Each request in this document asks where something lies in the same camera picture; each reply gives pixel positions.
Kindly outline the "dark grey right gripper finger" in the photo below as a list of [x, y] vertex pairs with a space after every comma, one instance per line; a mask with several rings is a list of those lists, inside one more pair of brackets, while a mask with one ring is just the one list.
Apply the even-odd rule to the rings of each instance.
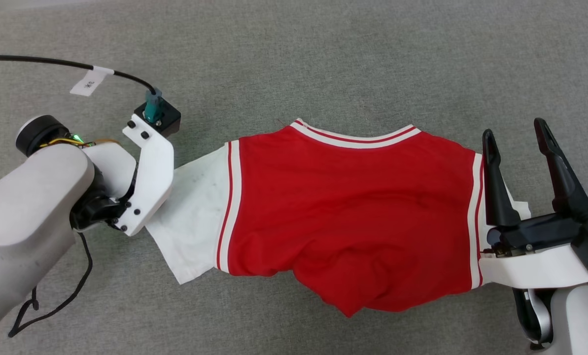
[[497, 227], [515, 227], [521, 222], [513, 209], [500, 171], [501, 155], [491, 130], [482, 135], [486, 223]]
[[588, 220], [588, 196], [546, 120], [533, 121], [539, 150], [546, 157], [553, 185], [553, 211], [574, 220]]

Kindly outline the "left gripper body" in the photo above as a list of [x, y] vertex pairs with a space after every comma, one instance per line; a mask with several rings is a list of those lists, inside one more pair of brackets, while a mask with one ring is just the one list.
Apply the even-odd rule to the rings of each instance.
[[91, 160], [95, 175], [71, 209], [71, 226], [76, 231], [100, 223], [116, 228], [133, 193], [136, 160], [117, 143], [97, 143], [82, 150]]

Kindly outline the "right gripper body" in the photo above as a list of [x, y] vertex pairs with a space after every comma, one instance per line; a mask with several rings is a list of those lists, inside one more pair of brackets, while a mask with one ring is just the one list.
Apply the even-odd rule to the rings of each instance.
[[556, 214], [522, 221], [512, 231], [485, 235], [486, 277], [588, 277], [588, 267], [571, 243], [581, 230]]

